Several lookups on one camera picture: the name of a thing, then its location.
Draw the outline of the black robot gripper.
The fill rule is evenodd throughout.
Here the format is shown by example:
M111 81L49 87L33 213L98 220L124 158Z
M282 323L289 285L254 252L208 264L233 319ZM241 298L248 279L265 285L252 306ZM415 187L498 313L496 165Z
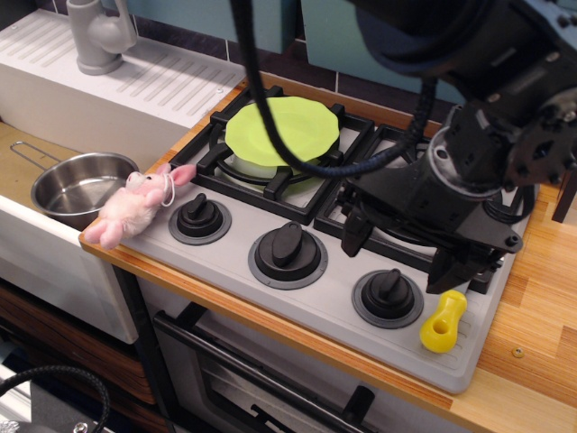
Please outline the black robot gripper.
M400 230L436 249L426 292L442 294L492 268L522 247L515 216L492 217L492 199L469 197L446 185L435 165L441 147L430 144L409 165L351 176L343 193L341 247L354 257L377 228Z

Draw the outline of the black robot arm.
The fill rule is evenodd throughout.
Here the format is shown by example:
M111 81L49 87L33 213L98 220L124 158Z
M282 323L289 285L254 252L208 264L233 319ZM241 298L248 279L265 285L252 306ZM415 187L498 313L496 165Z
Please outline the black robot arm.
M403 75L454 86L464 105L426 153L349 180L342 248L397 230L436 248L441 293L520 250L502 191L556 183L576 165L576 20L552 1L359 1L371 55Z

